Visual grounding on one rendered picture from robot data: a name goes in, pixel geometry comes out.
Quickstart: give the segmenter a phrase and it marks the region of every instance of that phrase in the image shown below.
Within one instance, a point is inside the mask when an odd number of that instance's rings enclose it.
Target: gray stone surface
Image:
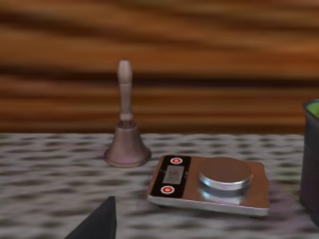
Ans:
[[[118,239],[317,239],[297,202],[299,135],[145,134],[153,159],[117,169],[103,161],[111,134],[0,134],[0,239],[62,239],[108,196],[116,196]],[[251,219],[158,208],[146,190],[163,154],[231,156],[263,162],[271,210]]]

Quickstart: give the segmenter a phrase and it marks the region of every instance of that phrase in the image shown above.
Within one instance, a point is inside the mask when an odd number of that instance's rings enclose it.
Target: bell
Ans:
[[[151,151],[144,145],[132,113],[132,68],[128,60],[121,60],[118,67],[121,94],[120,122],[115,127],[113,142],[105,151],[105,161],[121,168],[138,167],[151,158]]]

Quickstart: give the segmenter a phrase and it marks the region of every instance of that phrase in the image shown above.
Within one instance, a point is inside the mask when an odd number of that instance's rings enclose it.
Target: kitchen scale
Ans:
[[[166,155],[155,170],[148,201],[160,206],[264,217],[270,207],[268,191],[262,163]]]

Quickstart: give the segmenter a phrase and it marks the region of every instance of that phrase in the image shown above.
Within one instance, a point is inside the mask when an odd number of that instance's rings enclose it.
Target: wooden wall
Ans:
[[[0,0],[0,132],[113,132],[121,58],[142,132],[302,133],[319,3]]]

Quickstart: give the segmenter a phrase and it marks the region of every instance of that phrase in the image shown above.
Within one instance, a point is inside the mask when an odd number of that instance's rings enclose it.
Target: digital display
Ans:
[[[169,165],[167,167],[163,183],[180,184],[183,177],[184,167]]]

